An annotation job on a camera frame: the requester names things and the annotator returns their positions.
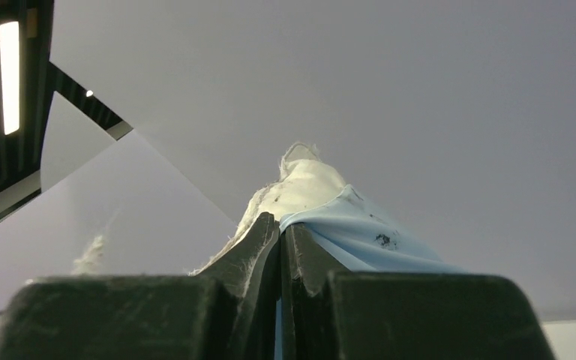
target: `ceiling light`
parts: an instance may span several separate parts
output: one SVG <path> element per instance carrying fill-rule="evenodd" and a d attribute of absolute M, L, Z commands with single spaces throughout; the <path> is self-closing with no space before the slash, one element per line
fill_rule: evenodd
<path fill-rule="evenodd" d="M 3 130 L 6 135 L 19 130 L 19 23 L 0 25 L 1 95 Z"/>

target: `fabric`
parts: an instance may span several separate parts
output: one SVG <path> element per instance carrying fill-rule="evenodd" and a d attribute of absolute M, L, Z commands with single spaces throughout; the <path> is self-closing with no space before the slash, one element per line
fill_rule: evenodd
<path fill-rule="evenodd" d="M 280 229 L 296 223 L 303 223 L 317 244 L 352 271 L 463 271 L 445 264 L 352 185 L 324 205 L 285 214 Z"/>
<path fill-rule="evenodd" d="M 239 243 L 263 212 L 269 212 L 279 220 L 285 214 L 315 209 L 334 199 L 346 185 L 334 167 L 321 161 L 314 146 L 301 142 L 292 145 L 281 158 L 279 172 L 279 180 L 259 189 L 253 195 L 237 226 L 235 236 L 203 269 Z"/>

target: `dark stain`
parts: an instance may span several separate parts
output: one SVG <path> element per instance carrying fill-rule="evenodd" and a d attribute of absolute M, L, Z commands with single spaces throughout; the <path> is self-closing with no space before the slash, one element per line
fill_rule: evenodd
<path fill-rule="evenodd" d="M 396 242 L 396 240 L 392 240 L 392 238 L 390 238 L 386 234 L 377 235 L 374 241 L 379 242 L 379 244 L 383 248 L 389 248 L 389 246 L 392 245 L 394 247 L 394 250 L 398 250 L 398 243 Z"/>
<path fill-rule="evenodd" d="M 376 216 L 375 214 L 370 214 L 370 218 L 380 222 L 381 224 L 387 225 L 387 223 L 380 217 Z"/>
<path fill-rule="evenodd" d="M 387 236 L 386 234 L 379 234 L 376 236 L 376 238 L 374 239 L 375 242 L 379 242 L 379 244 L 381 244 L 381 246 L 383 246 L 384 248 L 389 246 L 390 243 L 390 238 L 389 236 Z"/>

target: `light blue cloth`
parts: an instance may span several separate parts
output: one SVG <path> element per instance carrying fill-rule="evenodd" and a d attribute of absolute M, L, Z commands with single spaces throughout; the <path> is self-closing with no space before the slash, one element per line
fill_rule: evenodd
<path fill-rule="evenodd" d="M 325 205 L 284 215 L 279 228 L 283 232 L 297 223 L 303 223 L 317 244 L 354 272 L 464 272 L 445 264 L 352 185 Z M 281 360 L 281 300 L 275 329 L 274 358 Z"/>

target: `white cloth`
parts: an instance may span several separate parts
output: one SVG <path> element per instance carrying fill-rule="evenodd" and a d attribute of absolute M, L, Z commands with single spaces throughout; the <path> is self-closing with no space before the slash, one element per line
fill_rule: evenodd
<path fill-rule="evenodd" d="M 292 145 L 281 158 L 279 171 L 279 180 L 253 195 L 235 236 L 204 267 L 211 265 L 240 242 L 263 212 L 273 214 L 279 221 L 286 214 L 315 209 L 328 203 L 346 186 L 337 170 L 320 160 L 315 147 L 300 142 Z"/>

